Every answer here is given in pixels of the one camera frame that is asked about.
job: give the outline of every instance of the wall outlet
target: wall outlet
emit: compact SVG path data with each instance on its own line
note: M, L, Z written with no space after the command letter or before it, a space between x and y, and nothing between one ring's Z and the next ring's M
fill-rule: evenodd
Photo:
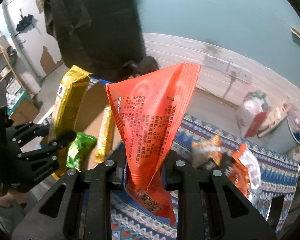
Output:
M227 73L228 65L229 65L229 62L217 58L217 62L216 62L214 69L224 72L224 73Z
M231 75L232 71L236 73L237 77L239 77L240 72L241 72L241 67L238 66L238 65L236 65L236 64L229 63L229 67L228 67L227 73L229 75Z
M252 73L250 70L241 68L239 75L237 76L240 80L251 83L252 81Z
M212 57L210 55L204 55L203 65L205 67L215 68L216 61L217 61L217 59L215 57Z

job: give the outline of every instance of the gold snack package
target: gold snack package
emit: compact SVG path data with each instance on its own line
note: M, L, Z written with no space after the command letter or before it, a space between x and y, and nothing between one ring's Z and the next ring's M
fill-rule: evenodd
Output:
M51 175L52 175L52 177L54 177L56 180L60 179L60 177L57 176L55 173L52 173Z
M103 110L97 149L95 151L97 163L103 162L112 149L114 125L115 123L110 105L106 105Z
M89 72L74 65L63 76L53 106L48 141L74 129L81 101L90 82L89 75ZM65 147L59 151L59 169L54 177L60 177L66 171L68 149Z
M193 159L192 166L199 168L205 164L210 158L219 166L221 160L221 140L216 134L208 141L192 143Z

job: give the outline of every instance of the metal screw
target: metal screw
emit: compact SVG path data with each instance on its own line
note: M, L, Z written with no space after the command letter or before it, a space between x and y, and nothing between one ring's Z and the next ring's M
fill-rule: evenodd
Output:
M112 166L113 164L114 164L113 160L107 160L107 161L105 161L105 166L107 166L107 167Z
M67 174L68 175L74 175L74 174L76 174L77 173L77 170L76 169L69 169L68 171L67 171Z
M176 161L176 165L178 166L178 167L183 167L183 166L185 166L186 164L185 164L185 162L184 161Z
M212 174L213 174L214 176L216 176L216 177L220 177L220 176L222 175L222 172L219 171L219 170L214 170L214 171L212 172Z

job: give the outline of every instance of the snack wrapper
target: snack wrapper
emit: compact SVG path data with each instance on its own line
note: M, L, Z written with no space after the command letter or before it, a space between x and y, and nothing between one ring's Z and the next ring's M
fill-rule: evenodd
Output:
M145 209L175 223L160 168L190 103L200 65L181 63L137 78L106 84L115 123L125 143L126 191Z
M208 141L203 142L193 142L192 143L192 166L194 168L199 168L204 165L210 158L220 165L220 160L222 157L221 153L221 140L220 136L216 134Z
M248 200L251 202L252 205L256 205L260 199L260 195L262 194L262 190L258 189L249 189L249 196Z
M63 76L53 106L48 141L74 129L81 101L90 82L89 75L89 72L73 66ZM64 147L59 151L59 169L55 172L55 178L66 171L68 149Z
M235 160L233 172L228 178L237 188L249 198L249 190L257 190L261 185L261 172L256 157L250 152L245 144L241 144L239 149L232 153Z
M91 148L94 147L96 142L97 138L94 136L87 135L83 132L77 132L77 137L69 147L66 166L80 171L82 161L88 155Z
M112 149L114 125L111 107L107 105L103 111L97 149L95 151L97 163L103 162Z

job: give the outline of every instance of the white door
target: white door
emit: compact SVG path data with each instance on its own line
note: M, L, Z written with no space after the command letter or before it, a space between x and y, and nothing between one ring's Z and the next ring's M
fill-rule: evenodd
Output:
M44 13L39 14L35 0L10 0L4 5L10 18L10 34L17 34L16 27L23 16L33 15L33 24L21 32L16 39L26 59L36 75L42 80L56 69L61 60L61 53L56 39L46 32Z

